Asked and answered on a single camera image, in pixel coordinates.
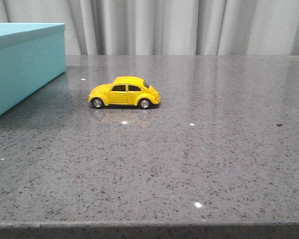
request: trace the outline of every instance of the car roof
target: car roof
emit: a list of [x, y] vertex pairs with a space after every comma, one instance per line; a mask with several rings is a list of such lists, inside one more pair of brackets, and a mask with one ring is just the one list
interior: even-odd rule
[[119, 76], [115, 79], [113, 84], [133, 84], [137, 86], [143, 86], [144, 79], [136, 76]]

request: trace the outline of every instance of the gray curtain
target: gray curtain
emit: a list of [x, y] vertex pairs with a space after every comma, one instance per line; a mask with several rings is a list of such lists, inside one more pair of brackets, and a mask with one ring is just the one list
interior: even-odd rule
[[0, 0], [0, 22], [64, 22], [68, 55], [299, 55], [299, 0]]

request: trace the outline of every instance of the car fender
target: car fender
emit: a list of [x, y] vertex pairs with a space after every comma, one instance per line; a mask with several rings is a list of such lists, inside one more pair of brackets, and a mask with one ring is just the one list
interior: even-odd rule
[[157, 100], [155, 99], [155, 97], [153, 95], [141, 94], [135, 99], [134, 105], [137, 106], [139, 104], [140, 99], [143, 99], [143, 98], [149, 99], [153, 104], [157, 104]]
[[94, 98], [100, 98], [106, 106], [109, 105], [109, 98], [108, 98], [108, 97], [106, 96], [106, 94], [104, 94], [104, 93], [92, 94], [92, 95], [90, 96], [90, 102], [91, 102]]

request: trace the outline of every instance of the car door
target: car door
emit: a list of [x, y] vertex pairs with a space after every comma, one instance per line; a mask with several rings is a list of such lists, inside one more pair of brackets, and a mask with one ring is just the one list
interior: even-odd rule
[[127, 104], [126, 85], [115, 85], [109, 92], [110, 104]]
[[138, 86], [128, 85], [128, 104], [134, 105], [136, 98], [142, 93], [142, 89]]

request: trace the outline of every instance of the toy car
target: toy car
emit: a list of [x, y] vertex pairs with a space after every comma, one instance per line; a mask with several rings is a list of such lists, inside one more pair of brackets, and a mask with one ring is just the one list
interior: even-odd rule
[[112, 84], [95, 87], [89, 95], [89, 102], [97, 109], [108, 105], [134, 105], [149, 109], [160, 103], [160, 95], [140, 77], [119, 76]]

